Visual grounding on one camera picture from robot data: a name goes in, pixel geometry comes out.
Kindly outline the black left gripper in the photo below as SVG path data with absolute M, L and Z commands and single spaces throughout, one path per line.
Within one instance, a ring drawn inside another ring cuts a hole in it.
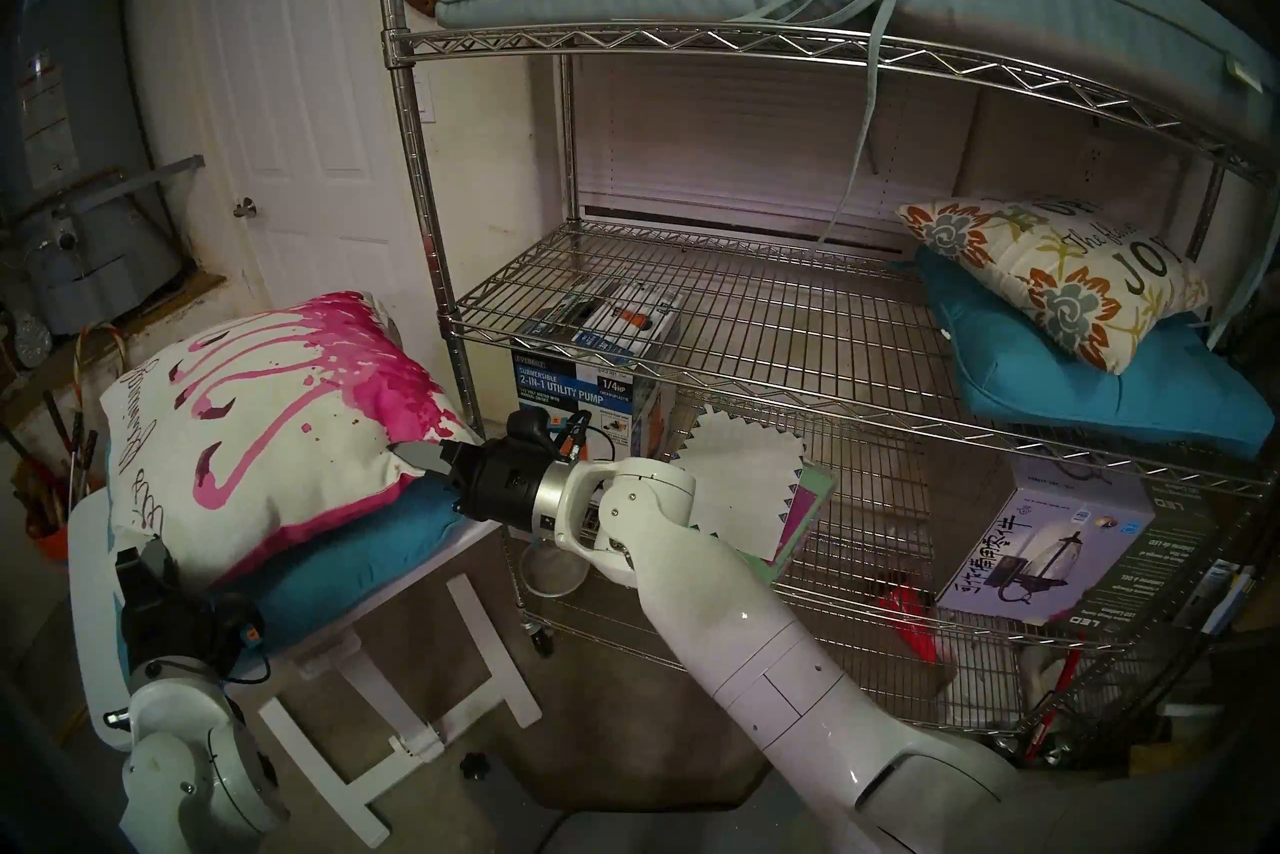
M 119 631 L 127 675 L 165 657 L 186 657 L 218 675 L 232 673 L 241 656 L 238 594 L 187 593 L 160 536 L 143 544 L 143 552 L 118 552 L 115 577 L 123 595 Z

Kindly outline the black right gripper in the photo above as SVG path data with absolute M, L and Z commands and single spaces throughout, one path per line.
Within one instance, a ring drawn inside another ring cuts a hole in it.
M 524 531 L 553 528 L 561 504 L 561 449 L 549 435 L 516 435 L 471 444 L 412 440 L 390 455 L 420 472 L 448 476 L 458 511 Z

